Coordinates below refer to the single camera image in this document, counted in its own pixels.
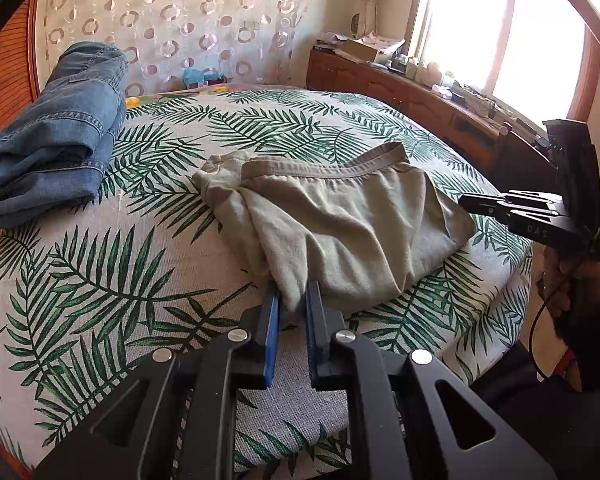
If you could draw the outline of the person's right hand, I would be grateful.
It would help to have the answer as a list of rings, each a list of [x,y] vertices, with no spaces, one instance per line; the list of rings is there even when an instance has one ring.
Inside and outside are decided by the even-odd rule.
[[[543,252],[543,298],[556,335],[572,346],[600,320],[600,262],[562,256],[556,249]]]

